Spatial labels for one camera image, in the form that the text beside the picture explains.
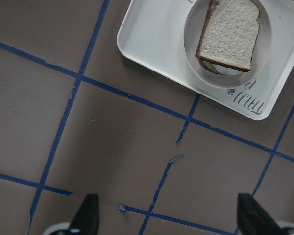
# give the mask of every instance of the black object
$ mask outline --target black object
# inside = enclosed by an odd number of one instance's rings
[[[97,194],[88,194],[69,229],[57,230],[50,235],[96,235],[99,229],[99,198]]]
[[[280,228],[250,194],[238,196],[237,224],[243,235],[294,235],[294,228]]]

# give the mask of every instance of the tray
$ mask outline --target tray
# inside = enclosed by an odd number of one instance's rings
[[[209,0],[197,1],[208,9]],[[118,48],[138,64],[253,120],[263,120],[272,111],[294,65],[294,2],[259,2],[271,26],[268,59],[251,80],[233,88],[199,79],[187,61],[183,38],[194,4],[191,0],[132,0],[118,32]]]

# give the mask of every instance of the sandwich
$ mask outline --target sandwich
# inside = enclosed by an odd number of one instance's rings
[[[210,0],[196,51],[202,66],[225,75],[250,71],[258,18],[251,0]]]

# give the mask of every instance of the paw print logo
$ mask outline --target paw print logo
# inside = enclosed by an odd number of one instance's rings
[[[234,88],[227,89],[227,93],[230,94],[230,95],[233,95],[235,93],[235,89]]]

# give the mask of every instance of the bowl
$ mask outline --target bowl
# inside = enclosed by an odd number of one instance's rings
[[[259,33],[252,54],[251,70],[237,75],[220,75],[206,70],[195,57],[201,32],[205,23],[210,0],[193,3],[184,26],[184,49],[189,66],[196,76],[211,86],[234,88],[255,78],[266,64],[271,49],[271,24],[265,8],[259,0],[253,0],[260,11]]]

